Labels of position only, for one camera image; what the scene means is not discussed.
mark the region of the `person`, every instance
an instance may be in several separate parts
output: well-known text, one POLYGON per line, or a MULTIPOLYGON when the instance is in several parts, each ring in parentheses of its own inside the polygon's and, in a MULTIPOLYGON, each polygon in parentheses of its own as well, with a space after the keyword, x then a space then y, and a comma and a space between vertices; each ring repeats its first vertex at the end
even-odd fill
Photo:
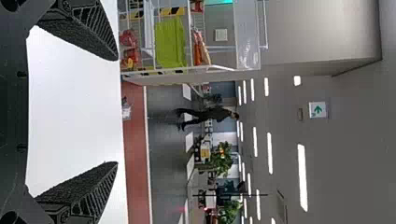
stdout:
POLYGON ((181 130, 184 131, 187 125, 192 125, 192 124, 199 124, 202 122, 205 122, 209 119, 215 119, 218 123, 224 121, 228 117, 232 119, 239 119, 239 115, 237 113, 234 113, 231 110, 224 109, 220 106, 213 107, 213 108, 208 108, 204 111, 195 111, 191 109, 184 109, 184 108, 178 108, 175 110, 177 113, 177 116, 180 117, 182 114, 187 113, 190 114, 196 119, 187 121, 187 122, 182 122, 181 124, 179 123, 177 125, 178 128, 181 128, 181 130))

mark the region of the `fluorescent light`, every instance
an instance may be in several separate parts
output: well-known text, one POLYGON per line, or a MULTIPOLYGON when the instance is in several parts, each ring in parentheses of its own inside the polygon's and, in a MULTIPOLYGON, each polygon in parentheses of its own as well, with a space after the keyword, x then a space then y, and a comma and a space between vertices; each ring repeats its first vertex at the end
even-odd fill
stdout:
POLYGON ((262 203, 260 201, 260 191, 256 189, 256 207, 257 207, 257 219, 262 220, 262 203))
POLYGON ((242 162, 242 161, 241 161, 241 156, 238 155, 238 168, 239 168, 239 173, 242 172, 242 163, 241 163, 241 162, 242 162))
POLYGON ((264 78, 264 95, 269 96, 270 94, 270 86, 268 84, 268 77, 264 78))
POLYGON ((239 137, 239 120, 236 121, 236 135, 239 137))
POLYGON ((308 191, 306 188, 305 146, 298 145, 298 174, 300 179, 300 205, 305 212, 308 211, 308 191))
POLYGON ((254 79, 250 80, 251 101, 254 101, 254 79))
POLYGON ((245 215, 245 218, 248 218, 248 203, 247 203, 247 199, 244 199, 244 215, 245 215))
POLYGON ((274 172, 273 155, 272 155, 272 135, 267 133, 267 148, 268 148, 268 172, 270 175, 274 172))
POLYGON ((246 177, 245 177, 245 163, 242 162, 242 180, 246 181, 246 177))
POLYGON ((251 181, 250 181, 250 173, 247 173, 247 193, 251 198, 251 181))
POLYGON ((247 82, 244 80, 244 104, 248 102, 248 97, 247 97, 247 82))
POLYGON ((241 142, 244 142, 244 123, 241 122, 241 142))
POLYGON ((293 77, 293 79, 294 79, 294 86, 301 85, 301 77, 300 76, 295 76, 295 77, 293 77))
POLYGON ((253 148, 254 148, 254 157, 259 156, 259 151, 257 149, 257 129, 253 127, 253 148))
POLYGON ((239 105, 242 105, 242 90, 241 86, 238 86, 238 96, 239 96, 239 105))

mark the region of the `black object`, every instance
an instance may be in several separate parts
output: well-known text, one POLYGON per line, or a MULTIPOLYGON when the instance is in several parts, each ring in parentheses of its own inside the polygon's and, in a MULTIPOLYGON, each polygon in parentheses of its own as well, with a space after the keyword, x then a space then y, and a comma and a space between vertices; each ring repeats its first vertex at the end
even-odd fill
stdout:
MULTIPOLYGON (((25 186, 29 152, 29 71, 26 38, 32 27, 42 19, 41 24, 45 26, 44 23, 48 22, 48 30, 60 38, 103 58, 117 60, 118 53, 115 53, 117 51, 114 50, 116 48, 111 43, 112 40, 106 42, 111 38, 114 40, 114 37, 106 35, 108 33, 112 35, 112 32, 108 31, 108 21, 105 12, 100 8, 102 7, 100 3, 95 2, 96 12, 101 12, 101 19, 97 22, 101 22, 104 26, 97 27, 96 31, 89 30, 82 18, 78 20, 72 14, 66 16, 68 10, 72 12, 78 7, 92 7, 89 5, 92 2, 85 0, 68 2, 0 0, 0 176, 2 177, 0 223, 2 224, 56 223, 30 195, 29 189, 25 186), (50 24, 60 24, 63 30, 52 27, 50 24), (93 37, 93 39, 82 41, 87 37, 93 37)), ((66 217, 67 215, 61 216, 61 222, 65 221, 66 217)))
POLYGON ((113 31, 98 0, 56 0, 37 25, 101 58, 119 59, 113 31))
POLYGON ((35 200, 55 223, 98 223, 114 180, 117 163, 107 162, 69 179, 35 200))

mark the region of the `potted plant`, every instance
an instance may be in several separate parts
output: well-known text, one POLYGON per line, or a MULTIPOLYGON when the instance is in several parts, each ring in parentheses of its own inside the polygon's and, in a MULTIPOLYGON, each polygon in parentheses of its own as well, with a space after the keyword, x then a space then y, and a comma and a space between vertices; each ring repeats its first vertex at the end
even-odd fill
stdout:
POLYGON ((228 175, 228 170, 233 165, 231 158, 231 144, 228 142, 221 142, 217 150, 210 155, 210 165, 216 170, 217 176, 224 174, 228 175))
POLYGON ((233 224, 242 204, 238 201, 229 201, 219 210, 219 224, 233 224))

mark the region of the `display shelf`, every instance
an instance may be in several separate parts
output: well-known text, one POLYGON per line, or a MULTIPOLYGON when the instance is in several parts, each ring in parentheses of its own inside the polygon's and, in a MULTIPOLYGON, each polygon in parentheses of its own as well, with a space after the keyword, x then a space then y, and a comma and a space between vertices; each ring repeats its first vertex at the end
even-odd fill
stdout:
POLYGON ((257 0, 233 1, 233 21, 228 21, 233 23, 233 29, 228 30, 233 31, 231 46, 205 48, 201 43, 206 42, 206 33, 215 30, 206 30, 205 6, 195 1, 125 1, 125 10, 119 12, 121 74, 125 80, 190 75, 193 82, 194 75, 261 69, 257 0), (201 33, 202 39, 196 38, 194 31, 201 33), (133 44, 124 45, 122 38, 127 33, 133 44), (212 57, 224 52, 235 55, 234 66, 211 63, 212 57))

